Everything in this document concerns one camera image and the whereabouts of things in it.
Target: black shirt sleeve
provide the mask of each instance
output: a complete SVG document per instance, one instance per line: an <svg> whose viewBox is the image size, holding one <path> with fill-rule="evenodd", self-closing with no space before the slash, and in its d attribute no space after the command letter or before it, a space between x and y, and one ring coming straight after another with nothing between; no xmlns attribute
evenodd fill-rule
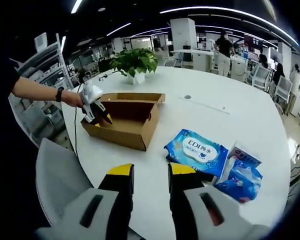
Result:
<svg viewBox="0 0 300 240"><path fill-rule="evenodd" d="M19 78L11 60L0 55L0 99L9 96Z"/></svg>

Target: blue package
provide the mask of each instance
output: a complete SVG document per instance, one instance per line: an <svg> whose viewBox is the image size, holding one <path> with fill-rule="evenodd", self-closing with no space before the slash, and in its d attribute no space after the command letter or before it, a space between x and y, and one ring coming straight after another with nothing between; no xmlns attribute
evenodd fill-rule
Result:
<svg viewBox="0 0 300 240"><path fill-rule="evenodd" d="M256 198L262 177L255 167L232 156L214 187L238 202L246 203Z"/></svg>
<svg viewBox="0 0 300 240"><path fill-rule="evenodd" d="M186 129L182 129L164 148L168 150L168 161L218 178L222 175L228 154L224 146Z"/></svg>

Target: shelf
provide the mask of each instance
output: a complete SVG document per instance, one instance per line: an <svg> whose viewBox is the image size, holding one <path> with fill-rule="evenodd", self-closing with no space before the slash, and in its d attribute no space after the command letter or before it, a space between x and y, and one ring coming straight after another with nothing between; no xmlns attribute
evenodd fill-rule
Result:
<svg viewBox="0 0 300 240"><path fill-rule="evenodd" d="M42 51L36 53L32 57L30 57L19 69L17 70L18 73L21 75L25 71L27 71L29 68L33 67L38 61L43 59L45 56L53 53L54 51L58 51L58 42L55 42L49 46L47 46Z"/></svg>
<svg viewBox="0 0 300 240"><path fill-rule="evenodd" d="M44 76L43 78L41 78L39 80L40 84L45 83L48 79L50 79L51 77L56 76L58 73L62 72L64 70L63 66L58 66L56 69L54 69L53 71L49 72L46 76Z"/></svg>
<svg viewBox="0 0 300 240"><path fill-rule="evenodd" d="M47 60L43 61L42 63L40 63L37 67L35 67L34 69L32 69L31 71L29 71L25 77L29 78L32 74L34 74L35 72L37 72L38 70L45 68L46 66L49 65L49 63L55 61L56 59L58 59L58 53L53 55L52 57L49 57Z"/></svg>

